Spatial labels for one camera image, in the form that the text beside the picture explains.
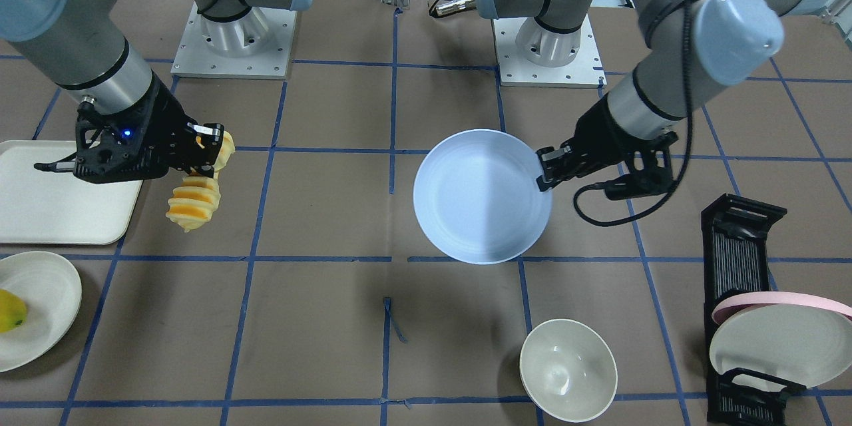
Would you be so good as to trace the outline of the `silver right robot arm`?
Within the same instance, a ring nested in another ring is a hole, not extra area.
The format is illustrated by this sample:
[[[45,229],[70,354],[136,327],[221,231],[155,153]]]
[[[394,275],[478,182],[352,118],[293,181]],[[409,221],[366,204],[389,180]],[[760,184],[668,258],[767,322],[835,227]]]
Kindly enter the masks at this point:
[[[76,150],[37,170],[93,184],[160,178],[176,169],[217,178],[232,155],[219,123],[199,123],[110,19],[118,0],[2,0],[2,38],[77,103]],[[249,67],[273,53],[267,10],[305,11],[313,0],[194,0],[212,65]]]

